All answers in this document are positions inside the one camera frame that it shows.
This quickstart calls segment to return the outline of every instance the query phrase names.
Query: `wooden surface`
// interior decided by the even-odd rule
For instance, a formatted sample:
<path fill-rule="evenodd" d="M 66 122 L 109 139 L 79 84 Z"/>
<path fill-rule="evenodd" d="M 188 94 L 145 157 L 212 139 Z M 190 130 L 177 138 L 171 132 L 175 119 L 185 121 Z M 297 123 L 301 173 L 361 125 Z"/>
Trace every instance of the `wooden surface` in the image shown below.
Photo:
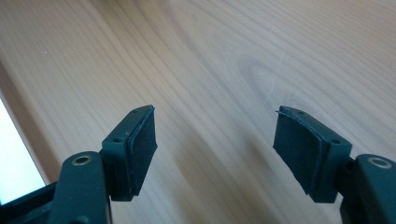
<path fill-rule="evenodd" d="M 391 0 L 5 0 L 2 95 L 47 182 L 156 106 L 158 150 L 116 223 L 340 223 L 272 149 L 275 111 L 302 109 L 396 160 Z"/>

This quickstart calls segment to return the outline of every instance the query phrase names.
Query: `black plastic part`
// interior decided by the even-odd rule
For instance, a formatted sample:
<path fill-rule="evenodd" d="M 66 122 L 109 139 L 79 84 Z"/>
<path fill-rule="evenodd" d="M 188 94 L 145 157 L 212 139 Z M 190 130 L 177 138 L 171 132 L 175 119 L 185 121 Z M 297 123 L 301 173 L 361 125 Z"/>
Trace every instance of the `black plastic part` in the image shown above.
<path fill-rule="evenodd" d="M 375 155 L 359 155 L 354 173 L 368 223 L 396 223 L 396 163 Z"/>
<path fill-rule="evenodd" d="M 340 207 L 340 214 L 344 224 L 368 223 L 367 213 L 361 202 L 361 196 L 355 181 L 356 162 L 349 158 L 345 166 L 341 166 L 337 173 L 335 188 L 344 196 Z"/>
<path fill-rule="evenodd" d="M 35 190 L 0 206 L 0 223 L 45 223 L 50 213 L 56 183 Z"/>
<path fill-rule="evenodd" d="M 101 155 L 87 151 L 65 160 L 48 223 L 111 223 L 109 206 Z"/>
<path fill-rule="evenodd" d="M 334 203 L 338 167 L 347 163 L 352 145 L 304 111 L 281 106 L 274 149 L 316 203 Z"/>
<path fill-rule="evenodd" d="M 103 160 L 111 175 L 112 201 L 129 202 L 139 194 L 157 148 L 154 107 L 130 112 L 102 142 Z"/>

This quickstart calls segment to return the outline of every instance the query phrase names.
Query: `light wood surface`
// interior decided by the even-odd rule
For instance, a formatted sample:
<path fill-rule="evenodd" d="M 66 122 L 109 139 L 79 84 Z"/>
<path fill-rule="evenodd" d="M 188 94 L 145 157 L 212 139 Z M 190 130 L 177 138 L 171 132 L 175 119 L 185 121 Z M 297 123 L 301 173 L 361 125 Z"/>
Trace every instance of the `light wood surface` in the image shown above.
<path fill-rule="evenodd" d="M 302 109 L 396 160 L 396 2 L 0 2 L 0 85 L 47 182 L 156 106 L 158 150 L 116 223 L 340 223 L 272 149 Z"/>

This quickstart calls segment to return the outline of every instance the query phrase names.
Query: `white surface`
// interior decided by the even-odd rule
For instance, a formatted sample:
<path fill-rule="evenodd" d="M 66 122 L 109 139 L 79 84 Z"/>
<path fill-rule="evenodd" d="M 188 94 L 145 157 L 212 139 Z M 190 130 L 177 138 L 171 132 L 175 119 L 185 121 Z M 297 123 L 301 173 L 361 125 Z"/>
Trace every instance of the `white surface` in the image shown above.
<path fill-rule="evenodd" d="M 0 103 L 0 201 L 4 204 L 45 185 L 1 100 Z"/>

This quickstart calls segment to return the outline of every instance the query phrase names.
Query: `metal ring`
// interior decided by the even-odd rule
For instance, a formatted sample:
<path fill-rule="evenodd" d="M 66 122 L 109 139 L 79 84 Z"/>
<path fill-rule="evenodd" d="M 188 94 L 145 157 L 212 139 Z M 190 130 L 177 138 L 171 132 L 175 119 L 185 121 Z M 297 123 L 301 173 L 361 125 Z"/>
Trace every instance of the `metal ring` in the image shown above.
<path fill-rule="evenodd" d="M 83 155 L 73 159 L 72 164 L 76 166 L 85 165 L 92 161 L 92 157 L 90 155 Z"/>
<path fill-rule="evenodd" d="M 382 169 L 390 169 L 392 167 L 392 164 L 390 164 L 390 162 L 378 157 L 370 157 L 369 159 L 367 159 L 367 161 L 370 162 L 372 165 Z"/>

